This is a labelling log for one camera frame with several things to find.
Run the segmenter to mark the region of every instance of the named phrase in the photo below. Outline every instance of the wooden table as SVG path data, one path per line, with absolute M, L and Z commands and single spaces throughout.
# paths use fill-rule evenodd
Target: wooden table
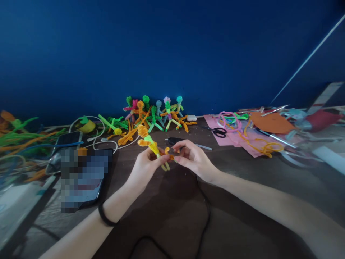
M 198 119 L 198 123 L 207 125 L 204 119 Z M 197 126 L 189 126 L 189 129 L 186 133 L 171 126 L 168 132 L 155 131 L 151 136 L 162 148 L 169 146 L 164 140 L 168 137 L 187 138 L 211 147 L 213 150 L 205 150 L 205 153 L 220 170 L 295 195 L 344 225 L 343 200 L 315 176 L 315 171 L 292 168 L 278 155 L 272 159 L 263 156 L 254 159 L 243 148 L 218 146 L 210 131 Z M 99 146 L 107 147 L 113 147 L 113 144 Z M 116 164 L 107 197 L 125 183 L 137 155 L 144 149 L 134 143 L 115 153 Z M 332 171 L 324 166 L 328 173 Z M 171 163 L 170 167 L 166 173 L 160 168 L 156 171 L 145 192 L 122 217 L 121 224 L 110 233 L 94 258 L 127 258 L 135 242 L 144 235 L 152 236 L 173 258 L 195 257 L 207 218 L 205 202 L 195 175 L 176 163 Z M 304 243 L 282 225 L 220 188 L 203 182 L 200 185 L 211 203 L 211 221 L 204 236 L 201 258 L 311 258 Z M 61 214 L 59 201 L 57 196 L 35 223 L 60 237 L 95 209 Z M 55 242 L 46 233 L 32 228 L 27 233 L 22 257 L 37 258 Z M 165 257 L 152 243 L 142 241 L 133 258 Z

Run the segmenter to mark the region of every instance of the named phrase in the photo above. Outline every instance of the blue wall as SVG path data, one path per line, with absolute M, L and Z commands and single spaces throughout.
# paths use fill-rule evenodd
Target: blue wall
M 336 0 L 98 2 L 1 1 L 0 108 L 56 125 L 124 114 L 129 95 L 182 95 L 195 115 L 268 105 L 345 12 Z
M 314 103 L 330 82 L 345 81 L 345 21 L 323 43 L 308 63 L 273 102 L 304 108 Z M 343 85 L 325 106 L 345 105 Z

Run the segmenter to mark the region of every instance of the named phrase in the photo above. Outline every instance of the pink pipe cleaner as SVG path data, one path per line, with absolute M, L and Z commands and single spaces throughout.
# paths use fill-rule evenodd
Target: pink pipe cleaner
M 235 120 L 236 120 L 236 123 L 237 123 L 237 128 L 236 129 L 228 129 L 226 127 L 226 120 L 224 118 L 224 114 L 230 114 L 230 115 L 235 117 Z M 222 119 L 223 119 L 223 125 L 222 125 L 223 129 L 225 129 L 227 132 L 239 131 L 243 135 L 242 122 L 238 120 L 237 116 L 234 113 L 232 113 L 232 112 L 221 112 L 218 116 L 222 117 Z

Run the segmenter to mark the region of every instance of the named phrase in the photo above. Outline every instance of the yellow pipe cleaner figure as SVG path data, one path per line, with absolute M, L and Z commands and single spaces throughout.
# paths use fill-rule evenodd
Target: yellow pipe cleaner figure
M 139 146 L 148 146 L 153 152 L 154 154 L 157 156 L 157 158 L 159 158 L 161 156 L 159 149 L 157 147 L 157 143 L 154 142 L 151 138 L 151 136 L 148 134 L 148 129 L 144 126 L 144 125 L 140 125 L 138 127 L 138 134 L 139 136 L 141 136 L 143 138 L 143 140 L 139 140 L 138 141 L 138 145 Z M 170 166 L 168 164 L 168 162 L 165 162 L 166 168 L 164 165 L 161 165 L 162 169 L 164 171 L 168 171 L 170 170 Z

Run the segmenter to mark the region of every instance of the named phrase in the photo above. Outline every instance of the pink paper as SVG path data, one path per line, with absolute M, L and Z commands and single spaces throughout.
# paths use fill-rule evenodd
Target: pink paper
M 218 119 L 219 118 L 213 118 L 213 115 L 204 115 L 204 118 L 208 124 L 208 126 L 210 128 L 221 128 L 221 126 L 218 124 Z M 270 143 L 274 142 L 274 143 L 278 143 L 277 141 L 275 141 L 274 139 L 272 139 L 271 137 L 265 136 L 259 132 L 257 132 L 254 129 L 251 128 L 247 128 L 247 136 L 248 139 L 251 143 L 252 146 L 256 147 L 257 149 L 262 149 L 265 145 L 266 142 L 264 141 L 256 141 L 256 138 L 261 138 L 264 139 Z M 251 146 L 248 145 L 248 143 L 242 139 L 239 135 L 238 132 L 228 132 L 226 134 L 225 138 L 220 138 L 215 136 L 216 141 L 218 142 L 218 144 L 220 146 L 235 146 L 235 147 L 243 147 L 249 154 L 251 154 L 254 158 L 258 157 L 258 156 L 262 156 L 263 153 L 253 149 Z
M 204 118 L 209 128 L 221 128 L 221 126 L 218 125 L 219 118 L 213 118 L 213 115 L 204 115 Z M 218 145 L 220 146 L 241 147 L 241 145 L 239 144 L 241 138 L 238 135 L 238 133 L 236 134 L 227 133 L 225 138 L 220 138 L 220 137 L 217 137 L 216 135 L 214 135 L 214 137 L 216 138 L 216 141 L 218 142 Z

